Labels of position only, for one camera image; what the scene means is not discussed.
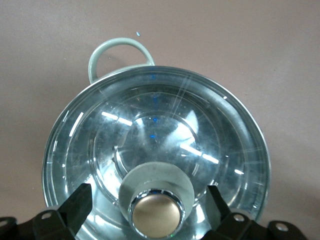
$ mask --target glass lid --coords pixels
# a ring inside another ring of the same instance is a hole
[[[93,208],[77,237],[143,239],[121,213],[119,189],[134,168],[150,162],[175,165],[194,190],[191,212],[172,239],[201,239],[211,229],[207,185],[216,185],[230,208],[261,216],[270,160],[255,120],[219,84],[166,66],[101,79],[65,108],[45,150],[46,204],[59,205],[90,183]]]

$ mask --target light green handle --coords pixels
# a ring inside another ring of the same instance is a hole
[[[143,53],[143,55],[146,58],[146,63],[143,64],[137,64],[137,65],[131,65],[131,66],[126,66],[120,69],[117,69],[115,71],[112,71],[108,73],[107,75],[104,75],[103,78],[113,75],[117,72],[129,70],[132,68],[136,67],[144,67],[144,66],[154,66],[155,62],[151,56],[151,54],[148,52],[148,50],[143,46],[140,42],[133,40],[131,38],[126,38],[126,37],[119,37],[119,38],[113,38],[108,41],[105,41],[102,43],[100,46],[98,46],[92,53],[90,59],[89,59],[89,66],[88,66],[88,75],[89,75],[89,81],[91,84],[99,80],[97,77],[97,63],[98,60],[103,52],[108,50],[109,48],[112,48],[114,46],[118,45],[129,45],[132,47],[135,47],[136,49],[140,50],[140,52]]]

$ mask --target gold knob top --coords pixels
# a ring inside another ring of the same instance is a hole
[[[179,227],[180,221],[180,208],[173,199],[163,194],[142,198],[132,212],[134,227],[153,239],[169,236]]]

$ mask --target screw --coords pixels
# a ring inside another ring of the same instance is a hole
[[[0,221],[0,228],[7,225],[8,221],[7,220],[2,220]]]
[[[236,214],[233,216],[233,218],[237,221],[237,222],[243,222],[245,220],[244,216],[240,215],[240,214]]]
[[[278,230],[280,230],[282,232],[287,232],[289,230],[288,227],[281,222],[278,222],[275,226]]]
[[[43,215],[41,216],[41,219],[48,219],[48,218],[51,217],[51,215],[52,215],[51,212],[46,212],[45,214],[43,214]]]

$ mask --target beige tabletop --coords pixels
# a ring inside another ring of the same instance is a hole
[[[205,75],[243,102],[271,157],[261,224],[288,221],[319,239],[320,1],[2,0],[0,23],[0,217],[23,222],[45,207],[51,128],[89,85],[93,50],[129,37],[157,65]],[[115,47],[98,73],[144,61]]]

